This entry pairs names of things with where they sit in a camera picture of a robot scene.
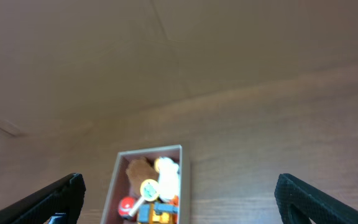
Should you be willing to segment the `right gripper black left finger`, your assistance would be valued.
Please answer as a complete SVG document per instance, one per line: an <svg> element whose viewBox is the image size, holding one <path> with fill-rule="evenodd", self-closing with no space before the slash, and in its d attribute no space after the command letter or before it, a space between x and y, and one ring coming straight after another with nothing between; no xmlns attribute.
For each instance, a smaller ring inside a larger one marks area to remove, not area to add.
<svg viewBox="0 0 358 224"><path fill-rule="evenodd" d="M85 201L83 176L71 173L0 210L0 224L76 223Z"/></svg>

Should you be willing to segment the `red ball toy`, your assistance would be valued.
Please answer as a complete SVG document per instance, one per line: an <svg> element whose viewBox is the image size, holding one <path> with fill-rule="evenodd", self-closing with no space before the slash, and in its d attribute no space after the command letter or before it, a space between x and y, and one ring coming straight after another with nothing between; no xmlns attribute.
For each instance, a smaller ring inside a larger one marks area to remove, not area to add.
<svg viewBox="0 0 358 224"><path fill-rule="evenodd" d="M126 220L133 220L135 215L130 215L130 211L134 208L137 199L134 197L126 196L121 199L117 209L118 214L121 218Z"/></svg>

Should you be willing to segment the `white plush duck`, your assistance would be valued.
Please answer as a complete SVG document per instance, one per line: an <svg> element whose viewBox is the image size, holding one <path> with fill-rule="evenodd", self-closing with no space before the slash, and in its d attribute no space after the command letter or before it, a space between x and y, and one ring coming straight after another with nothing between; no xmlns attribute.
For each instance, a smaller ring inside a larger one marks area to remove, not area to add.
<svg viewBox="0 0 358 224"><path fill-rule="evenodd" d="M164 203L168 203L179 196L180 166L169 157L159 157L155 160L154 168L159 174L157 181L160 187L159 198Z"/></svg>

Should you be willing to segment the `yellow toy crane truck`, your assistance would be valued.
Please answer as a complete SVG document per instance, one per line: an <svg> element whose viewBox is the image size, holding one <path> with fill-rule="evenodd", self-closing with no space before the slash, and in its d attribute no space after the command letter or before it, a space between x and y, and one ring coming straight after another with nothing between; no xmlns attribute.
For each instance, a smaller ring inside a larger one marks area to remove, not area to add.
<svg viewBox="0 0 358 224"><path fill-rule="evenodd" d="M168 203L148 203L141 205L137 214L139 224L175 224L178 207Z"/></svg>

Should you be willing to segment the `wooden rattle drum toy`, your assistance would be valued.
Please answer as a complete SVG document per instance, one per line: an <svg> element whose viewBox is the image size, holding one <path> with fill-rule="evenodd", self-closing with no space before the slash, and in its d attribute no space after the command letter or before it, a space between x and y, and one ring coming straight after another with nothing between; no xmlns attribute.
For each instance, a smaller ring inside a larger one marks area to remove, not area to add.
<svg viewBox="0 0 358 224"><path fill-rule="evenodd" d="M140 206L145 202L153 202L157 200L160 195L160 187L156 180L147 179L141 183L140 186L140 198L135 202L128 215L133 217Z"/></svg>

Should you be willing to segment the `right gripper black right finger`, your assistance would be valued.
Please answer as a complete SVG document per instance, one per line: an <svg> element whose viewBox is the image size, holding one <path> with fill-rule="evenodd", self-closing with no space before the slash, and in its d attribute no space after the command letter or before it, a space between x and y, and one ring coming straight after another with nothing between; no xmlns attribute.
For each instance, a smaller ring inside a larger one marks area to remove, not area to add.
<svg viewBox="0 0 358 224"><path fill-rule="evenodd" d="M274 196L284 224L358 224L358 211L291 174L280 174Z"/></svg>

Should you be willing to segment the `brown plush toy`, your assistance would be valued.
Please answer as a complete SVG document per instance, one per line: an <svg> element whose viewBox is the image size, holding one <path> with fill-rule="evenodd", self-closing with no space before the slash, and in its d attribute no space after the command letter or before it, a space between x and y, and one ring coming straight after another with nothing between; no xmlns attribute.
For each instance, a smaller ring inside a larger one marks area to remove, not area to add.
<svg viewBox="0 0 358 224"><path fill-rule="evenodd" d="M134 194L140 197L140 187L147 179L158 180L158 172L151 166L145 157L130 161L126 174Z"/></svg>

